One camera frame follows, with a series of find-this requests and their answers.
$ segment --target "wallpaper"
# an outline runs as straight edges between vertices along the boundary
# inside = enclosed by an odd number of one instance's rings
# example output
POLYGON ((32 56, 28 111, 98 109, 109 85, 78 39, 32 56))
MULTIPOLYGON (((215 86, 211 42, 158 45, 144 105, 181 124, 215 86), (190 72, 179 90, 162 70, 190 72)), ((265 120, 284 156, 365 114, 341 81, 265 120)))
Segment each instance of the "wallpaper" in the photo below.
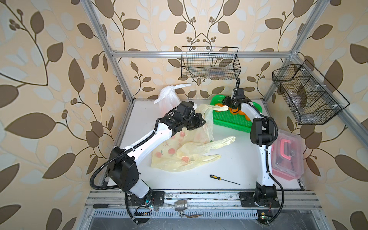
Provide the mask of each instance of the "wallpaper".
POLYGON ((289 51, 314 0, 92 0, 113 50, 289 51))
POLYGON ((72 229, 125 102, 81 4, 0 0, 0 229, 72 229))
MULTIPOLYGON (((125 80, 135 98, 156 99, 163 87, 183 83, 191 86, 177 89, 181 99, 207 99, 216 94, 231 95, 234 80, 212 80, 181 76, 180 61, 166 58, 121 58, 118 59, 125 80)), ((278 58, 239 59, 240 87, 249 98, 262 98, 272 83, 272 71, 281 67, 278 58)))
MULTIPOLYGON (((351 103, 347 109, 368 127, 368 2, 331 0, 299 55, 308 59, 351 103)), ((336 230, 368 228, 368 151, 338 117, 325 125, 297 125, 275 92, 269 109, 280 129, 306 145, 303 180, 314 190, 336 230)))

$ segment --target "vent grille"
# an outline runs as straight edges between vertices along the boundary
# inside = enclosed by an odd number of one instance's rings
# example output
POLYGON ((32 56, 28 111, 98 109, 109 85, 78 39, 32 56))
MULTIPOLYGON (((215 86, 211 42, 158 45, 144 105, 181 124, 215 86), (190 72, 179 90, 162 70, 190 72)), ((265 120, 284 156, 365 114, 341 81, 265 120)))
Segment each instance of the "vent grille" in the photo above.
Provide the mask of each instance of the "vent grille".
MULTIPOLYGON (((201 219, 257 219, 258 214, 256 210, 211 210, 211 209, 196 209, 186 210, 185 215, 202 214, 201 219)), ((108 217, 108 218, 129 218, 125 209, 96 209, 94 217, 108 217)), ((173 209, 160 209, 158 212, 151 212, 152 218, 181 218, 179 212, 173 209)))

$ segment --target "wall-mounted basket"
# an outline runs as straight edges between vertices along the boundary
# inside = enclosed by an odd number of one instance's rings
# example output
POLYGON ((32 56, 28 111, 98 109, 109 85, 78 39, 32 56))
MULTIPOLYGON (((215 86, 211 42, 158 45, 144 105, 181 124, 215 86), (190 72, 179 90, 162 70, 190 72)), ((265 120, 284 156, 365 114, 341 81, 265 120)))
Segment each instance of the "wall-mounted basket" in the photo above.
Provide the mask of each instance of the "wall-mounted basket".
POLYGON ((349 101, 308 60, 302 65, 292 64, 274 70, 272 80, 299 125, 326 124, 350 105, 349 101), (311 74, 313 70, 321 76, 323 83, 311 74))
POLYGON ((181 76, 237 80, 241 71, 237 47, 181 47, 181 76))

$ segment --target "white table surface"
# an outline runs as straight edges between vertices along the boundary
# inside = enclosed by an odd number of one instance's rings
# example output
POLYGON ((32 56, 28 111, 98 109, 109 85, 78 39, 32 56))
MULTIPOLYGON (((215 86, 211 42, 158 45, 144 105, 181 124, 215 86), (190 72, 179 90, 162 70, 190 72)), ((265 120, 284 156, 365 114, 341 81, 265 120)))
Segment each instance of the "white table surface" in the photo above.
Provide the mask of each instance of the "white table surface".
MULTIPOLYGON (((196 104, 210 103, 210 100, 193 100, 196 104)), ((263 107, 261 101, 255 101, 263 107)), ((140 139, 151 131, 155 121, 160 116, 158 104, 153 101, 139 100, 135 102, 120 147, 140 139)), ((259 168, 257 146, 252 144, 249 133, 214 125, 214 140, 235 136, 236 140, 220 149, 212 149, 208 155, 220 154, 221 158, 203 166, 184 172, 167 172, 152 168, 152 154, 149 154, 138 165, 140 178, 152 189, 191 189, 191 190, 243 190, 255 189, 255 182, 259 168), (210 174, 222 177, 241 185, 219 181, 209 177, 210 174)), ((274 176, 284 189, 300 189, 297 180, 285 180, 274 176)))

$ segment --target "green plastic tray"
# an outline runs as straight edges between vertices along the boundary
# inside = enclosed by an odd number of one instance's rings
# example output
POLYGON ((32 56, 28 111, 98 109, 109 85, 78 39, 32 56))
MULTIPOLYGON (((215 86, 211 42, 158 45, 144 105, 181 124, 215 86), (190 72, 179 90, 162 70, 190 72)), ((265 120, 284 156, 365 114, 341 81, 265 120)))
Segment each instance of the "green plastic tray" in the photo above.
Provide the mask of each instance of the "green plastic tray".
MULTIPOLYGON (((223 95, 216 95, 212 98, 210 105, 222 103, 224 98, 225 96, 223 95)), ((262 112, 262 107, 258 103, 253 102, 253 105, 262 112)), ((252 127, 252 122, 247 121, 245 116, 240 114, 231 114, 230 111, 213 111, 213 123, 243 132, 251 132, 252 127)))

